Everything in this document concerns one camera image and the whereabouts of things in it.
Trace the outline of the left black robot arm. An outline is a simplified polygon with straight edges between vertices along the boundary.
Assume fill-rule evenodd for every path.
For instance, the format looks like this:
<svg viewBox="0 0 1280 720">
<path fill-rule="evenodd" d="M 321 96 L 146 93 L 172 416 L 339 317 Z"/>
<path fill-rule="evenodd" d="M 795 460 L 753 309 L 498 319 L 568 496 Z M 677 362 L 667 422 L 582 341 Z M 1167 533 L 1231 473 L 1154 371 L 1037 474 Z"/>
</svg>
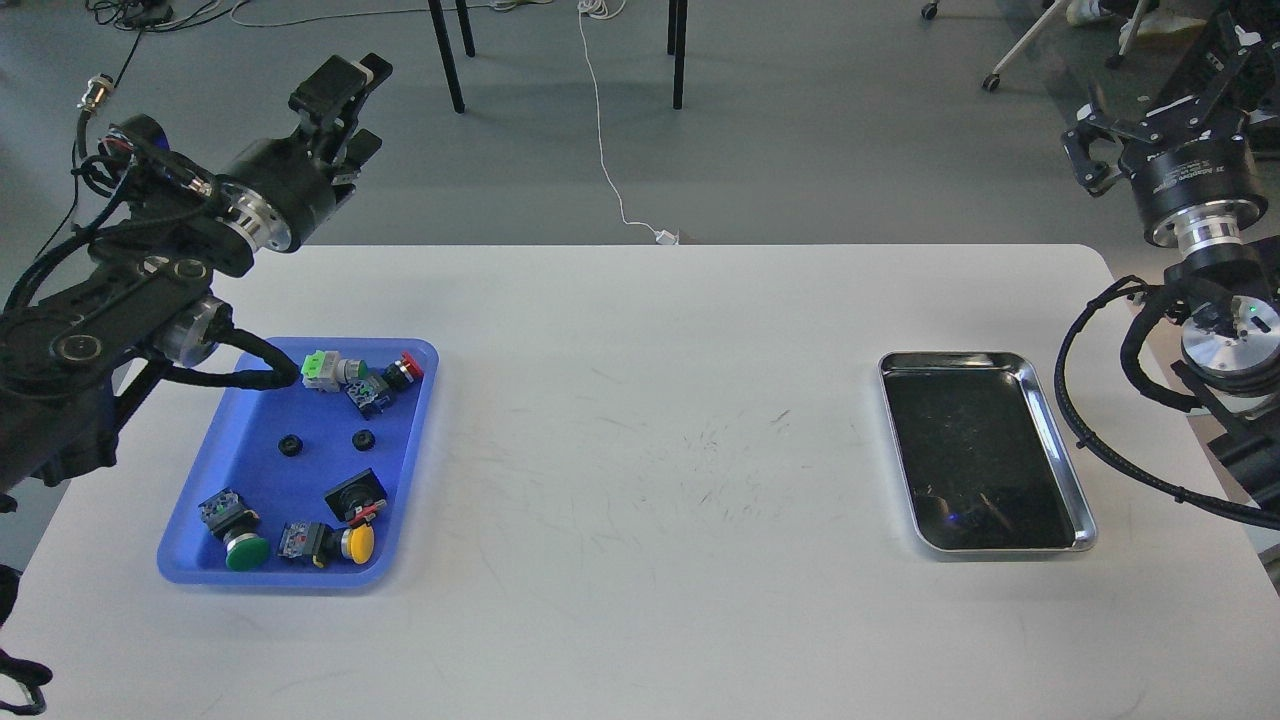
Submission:
<svg viewBox="0 0 1280 720">
<path fill-rule="evenodd" d="M 279 389 L 298 365 L 233 324 L 215 274 L 294 252 L 349 196 L 381 140 L 358 127 L 390 74 L 329 58 L 291 95 L 298 126 L 223 173 L 177 152 L 151 117 L 113 124 L 76 168 L 106 206 L 18 279 L 1 323 L 3 510 L 28 478 L 55 487 L 116 461 L 122 428 L 161 382 Z"/>
</svg>

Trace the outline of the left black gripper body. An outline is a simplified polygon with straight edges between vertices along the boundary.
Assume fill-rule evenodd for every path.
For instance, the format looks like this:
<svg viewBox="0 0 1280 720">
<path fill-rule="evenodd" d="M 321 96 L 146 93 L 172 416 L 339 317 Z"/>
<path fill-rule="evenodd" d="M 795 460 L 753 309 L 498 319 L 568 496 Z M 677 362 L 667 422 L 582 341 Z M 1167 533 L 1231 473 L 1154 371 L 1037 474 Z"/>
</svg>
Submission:
<svg viewBox="0 0 1280 720">
<path fill-rule="evenodd" d="M 298 136 L 260 140 L 221 173 L 229 227 L 260 249 L 296 251 L 346 201 L 344 179 Z"/>
</svg>

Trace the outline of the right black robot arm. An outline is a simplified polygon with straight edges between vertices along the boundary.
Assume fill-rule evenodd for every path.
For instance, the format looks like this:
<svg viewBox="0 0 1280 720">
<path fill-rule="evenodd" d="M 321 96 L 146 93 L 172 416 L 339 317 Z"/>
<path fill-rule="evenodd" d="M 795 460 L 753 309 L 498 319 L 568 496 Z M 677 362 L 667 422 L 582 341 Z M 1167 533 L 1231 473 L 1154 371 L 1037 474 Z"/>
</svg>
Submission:
<svg viewBox="0 0 1280 720">
<path fill-rule="evenodd" d="M 1178 502 L 1242 524 L 1277 528 L 1277 238 L 1245 242 L 1267 211 L 1247 135 L 1277 105 L 1277 4 L 1225 1 L 1192 54 L 1139 120 L 1092 91 L 1062 143 L 1076 182 L 1100 196 L 1128 181 L 1146 240 L 1181 260 L 1162 284 L 1135 277 L 1091 300 L 1068 331 L 1053 392 L 1078 438 L 1103 462 Z M 1210 450 L 1251 496 L 1234 503 L 1167 483 L 1107 446 L 1066 387 L 1066 360 L 1088 320 L 1117 299 L 1142 307 L 1120 346 L 1129 383 L 1157 404 L 1204 410 L 1222 427 Z"/>
</svg>

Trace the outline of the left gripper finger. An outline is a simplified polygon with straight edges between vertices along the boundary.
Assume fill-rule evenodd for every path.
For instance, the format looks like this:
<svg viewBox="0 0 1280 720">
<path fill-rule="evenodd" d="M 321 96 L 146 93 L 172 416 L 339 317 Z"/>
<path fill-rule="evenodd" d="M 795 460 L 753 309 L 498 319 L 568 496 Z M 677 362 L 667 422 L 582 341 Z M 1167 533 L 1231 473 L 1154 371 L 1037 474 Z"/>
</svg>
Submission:
<svg viewBox="0 0 1280 720">
<path fill-rule="evenodd" d="M 367 129 L 358 129 L 343 141 L 334 163 L 326 169 L 335 201 L 346 201 L 356 191 L 360 172 L 381 146 L 381 137 Z"/>
</svg>

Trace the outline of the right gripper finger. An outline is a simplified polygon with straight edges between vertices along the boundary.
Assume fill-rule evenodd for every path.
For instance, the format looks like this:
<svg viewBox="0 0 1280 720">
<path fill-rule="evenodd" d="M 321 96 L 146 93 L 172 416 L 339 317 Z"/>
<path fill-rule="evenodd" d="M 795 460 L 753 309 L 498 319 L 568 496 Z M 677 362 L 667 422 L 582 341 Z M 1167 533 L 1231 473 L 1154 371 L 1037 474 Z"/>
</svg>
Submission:
<svg viewBox="0 0 1280 720">
<path fill-rule="evenodd" d="M 1100 85 L 1088 86 L 1088 100 L 1076 111 L 1075 124 L 1061 135 L 1062 149 L 1076 183 L 1091 196 L 1108 192 L 1121 172 L 1108 161 L 1093 159 L 1091 147 L 1100 141 L 1124 145 L 1140 140 L 1140 123 L 1114 115 Z"/>
<path fill-rule="evenodd" d="M 1180 95 L 1199 94 L 1211 79 L 1257 38 L 1251 59 L 1230 86 L 1231 102 L 1247 111 L 1272 117 L 1279 110 L 1277 86 L 1277 5 L 1220 5 L 1180 61 Z"/>
</svg>

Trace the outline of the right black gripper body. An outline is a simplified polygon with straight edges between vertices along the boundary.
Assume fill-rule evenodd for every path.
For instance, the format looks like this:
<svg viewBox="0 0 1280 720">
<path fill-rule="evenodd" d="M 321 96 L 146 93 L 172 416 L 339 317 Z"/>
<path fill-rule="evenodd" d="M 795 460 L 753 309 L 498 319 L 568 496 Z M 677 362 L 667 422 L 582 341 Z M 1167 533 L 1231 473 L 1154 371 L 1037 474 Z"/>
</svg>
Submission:
<svg viewBox="0 0 1280 720">
<path fill-rule="evenodd" d="M 1152 111 L 1138 140 L 1124 143 L 1120 172 L 1129 179 L 1146 242 L 1178 245 L 1176 214 L 1210 206 L 1252 227 L 1268 209 L 1254 154 L 1245 137 L 1249 114 L 1219 105 L 1204 118 L 1190 97 Z"/>
</svg>

